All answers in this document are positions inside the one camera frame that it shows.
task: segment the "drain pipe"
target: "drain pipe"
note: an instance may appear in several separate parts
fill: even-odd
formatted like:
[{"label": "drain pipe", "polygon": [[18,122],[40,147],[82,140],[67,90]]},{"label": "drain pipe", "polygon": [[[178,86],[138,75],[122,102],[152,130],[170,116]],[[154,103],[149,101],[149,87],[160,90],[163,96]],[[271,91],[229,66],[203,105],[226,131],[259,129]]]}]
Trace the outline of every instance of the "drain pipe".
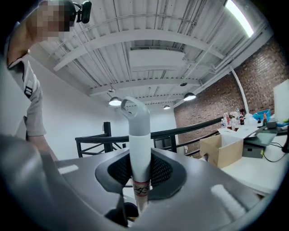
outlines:
[{"label": "drain pipe", "polygon": [[241,91],[241,94],[242,94],[242,98],[243,98],[243,102],[244,102],[244,106],[245,106],[245,111],[246,111],[246,114],[247,114],[247,113],[249,113],[249,108],[248,108],[245,92],[243,90],[243,87],[242,87],[242,85],[240,83],[240,80],[239,80],[235,70],[233,69],[233,67],[231,65],[230,65],[230,69],[231,69],[231,72],[233,73],[233,75],[234,75],[234,77],[235,77],[235,79],[237,81],[237,84],[238,84],[238,86],[240,88],[240,91]]}]

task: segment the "black railing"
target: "black railing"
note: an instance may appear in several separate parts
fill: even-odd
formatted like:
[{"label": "black railing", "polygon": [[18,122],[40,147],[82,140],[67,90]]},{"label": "black railing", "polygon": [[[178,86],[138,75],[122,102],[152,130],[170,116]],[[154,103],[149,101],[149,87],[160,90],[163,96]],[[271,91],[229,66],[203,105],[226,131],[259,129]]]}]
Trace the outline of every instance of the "black railing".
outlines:
[{"label": "black railing", "polygon": [[[221,122],[222,117],[217,118],[217,119],[213,119],[207,122],[203,122],[203,123],[199,123],[196,125],[190,125],[187,127],[183,127],[183,128],[176,128],[176,129],[171,129],[171,130],[165,130],[165,131],[159,131],[159,132],[152,132],[151,133],[151,139],[164,139],[168,137],[170,138],[170,146],[168,147],[163,147],[162,149],[164,150],[170,150],[172,152],[177,152],[177,148],[179,147],[183,147],[185,145],[189,145],[192,143],[196,143],[198,141],[200,141],[201,139],[205,139],[207,137],[210,137],[212,135],[217,134],[218,132],[215,131],[209,135],[200,137],[198,139],[194,139],[191,140],[189,142],[185,142],[182,144],[178,144],[176,145],[176,135],[178,134],[182,134],[182,133],[186,133],[186,132],[191,132],[191,131],[195,131],[201,128],[205,128],[214,124],[217,124],[219,122]],[[110,127],[110,122],[104,122],[103,124],[104,127],[104,134],[100,134],[100,135],[94,135],[94,136],[86,136],[86,137],[78,137],[75,138],[76,140],[76,145],[77,145],[77,151],[78,151],[78,156],[79,157],[83,157],[83,154],[86,155],[98,155],[104,152],[111,152],[113,150],[117,150],[117,148],[121,148],[120,145],[118,145],[117,143],[123,143],[122,144],[122,148],[126,147],[125,142],[129,141],[128,136],[120,136],[120,137],[111,137],[111,127]],[[81,143],[96,143],[97,145],[94,145],[92,147],[86,148],[86,149],[81,149]],[[87,152],[93,148],[96,148],[100,145],[104,145],[104,149],[101,150],[100,152]],[[191,156],[194,155],[196,153],[198,153],[200,150],[196,150],[193,151],[191,153],[186,154],[186,156]]]}]

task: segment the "table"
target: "table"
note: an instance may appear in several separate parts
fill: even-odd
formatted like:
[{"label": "table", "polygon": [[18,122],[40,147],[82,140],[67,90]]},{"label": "table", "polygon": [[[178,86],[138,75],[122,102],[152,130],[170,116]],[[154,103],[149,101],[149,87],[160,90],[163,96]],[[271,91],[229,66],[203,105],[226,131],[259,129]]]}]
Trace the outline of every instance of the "table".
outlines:
[{"label": "table", "polygon": [[[286,135],[276,136],[272,142],[283,146],[286,138]],[[265,156],[272,161],[280,159],[283,154],[279,147],[273,145],[269,145],[265,149]],[[251,188],[255,193],[266,196],[276,192],[279,188],[288,168],[288,160],[288,154],[275,163],[267,161],[264,157],[262,159],[242,157],[222,170]]]}]

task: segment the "ceiling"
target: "ceiling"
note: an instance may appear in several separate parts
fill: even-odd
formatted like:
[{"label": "ceiling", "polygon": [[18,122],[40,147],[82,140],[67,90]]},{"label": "ceiling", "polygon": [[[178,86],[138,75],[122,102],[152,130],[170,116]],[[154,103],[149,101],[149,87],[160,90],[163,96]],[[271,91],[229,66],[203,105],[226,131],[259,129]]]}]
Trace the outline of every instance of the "ceiling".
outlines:
[{"label": "ceiling", "polygon": [[163,106],[199,93],[266,24],[244,0],[235,2],[255,31],[251,38],[224,0],[91,2],[88,24],[75,23],[68,38],[41,46],[57,62],[55,71],[65,68],[107,106],[114,96]]}]

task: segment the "ceiling light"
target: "ceiling light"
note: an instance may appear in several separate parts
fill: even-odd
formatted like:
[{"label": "ceiling light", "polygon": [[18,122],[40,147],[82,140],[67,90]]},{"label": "ceiling light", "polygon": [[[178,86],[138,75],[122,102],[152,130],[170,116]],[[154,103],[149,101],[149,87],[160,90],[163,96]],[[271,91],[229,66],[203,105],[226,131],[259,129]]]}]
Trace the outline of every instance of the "ceiling light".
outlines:
[{"label": "ceiling light", "polygon": [[254,32],[249,22],[247,21],[245,16],[242,14],[240,9],[235,5],[235,3],[233,3],[232,0],[228,0],[225,7],[236,17],[236,19],[239,21],[241,26],[246,31],[247,35],[251,37]]},{"label": "ceiling light", "polygon": [[195,94],[194,93],[191,93],[191,92],[188,92],[187,94],[185,94],[184,96],[184,101],[188,101],[188,100],[192,100],[196,98]]},{"label": "ceiling light", "polygon": [[163,107],[164,110],[170,109],[171,107],[169,105],[166,105]]},{"label": "ceiling light", "polygon": [[111,100],[109,101],[109,105],[111,106],[120,106],[121,100],[119,97],[112,97]]}]

